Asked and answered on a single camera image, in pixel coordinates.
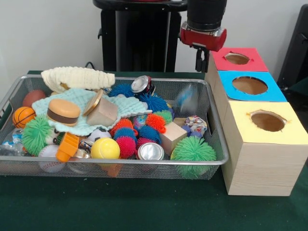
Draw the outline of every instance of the metal basket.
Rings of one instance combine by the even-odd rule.
[[[116,84],[131,83],[134,78],[117,77]],[[198,108],[196,115],[204,119],[209,129],[204,135],[206,142],[211,145],[217,153],[216,161],[171,161],[167,155],[161,161],[146,160],[107,160],[107,159],[77,159],[71,158],[66,166],[59,172],[47,173],[39,167],[39,162],[57,162],[56,158],[26,157],[26,156],[4,156],[0,153],[0,175],[17,176],[51,176],[51,177],[110,177],[101,166],[109,169],[119,169],[117,178],[152,178],[152,179],[183,179],[178,169],[186,166],[200,166],[206,169],[205,173],[198,179],[209,180],[215,174],[218,167],[229,158],[229,152],[219,121],[217,109],[214,103],[210,86],[204,80],[197,79],[162,79],[154,78],[156,93],[169,103],[173,103],[183,89],[189,84],[199,92]],[[46,94],[51,90],[45,85],[39,75],[28,75],[19,78],[10,88],[0,104],[4,124],[0,130],[0,142],[14,129],[12,124],[13,111],[22,106],[23,98],[32,90],[43,90]]]

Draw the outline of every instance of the orange plastic toy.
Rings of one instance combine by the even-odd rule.
[[[119,122],[110,130],[111,136],[114,136],[116,131],[120,128],[131,128],[134,130],[135,136],[138,136],[138,132],[134,129],[133,123],[126,118],[120,119]]]
[[[149,114],[148,117],[145,120],[145,124],[154,128],[159,133],[165,133],[166,132],[166,122],[164,118],[160,115],[156,114]]]
[[[17,128],[25,128],[26,123],[35,116],[35,111],[31,107],[20,107],[14,112],[13,123]]]
[[[67,162],[78,150],[79,137],[66,132],[60,143],[56,158],[61,162]]]
[[[103,171],[106,171],[109,177],[117,177],[121,171],[123,164],[112,164],[111,166],[101,166]]]

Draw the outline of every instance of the orange spiky ball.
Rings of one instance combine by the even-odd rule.
[[[149,114],[146,118],[145,124],[154,128],[159,133],[165,133],[166,132],[166,122],[164,118],[160,115],[156,114]]]
[[[133,123],[126,118],[122,118],[117,124],[110,130],[110,134],[114,137],[116,131],[120,128],[131,128],[134,130],[135,136],[138,136],[138,132],[134,129]]]

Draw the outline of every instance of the white wall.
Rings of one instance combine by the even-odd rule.
[[[229,0],[222,25],[226,46],[257,47],[274,77],[306,0]],[[28,70],[56,66],[103,67],[97,40],[100,9],[91,0],[0,1],[0,98]],[[195,50],[179,42],[176,71],[193,72]]]

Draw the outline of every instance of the red box top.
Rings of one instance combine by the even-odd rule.
[[[218,71],[269,71],[256,48],[224,47],[212,54]]]

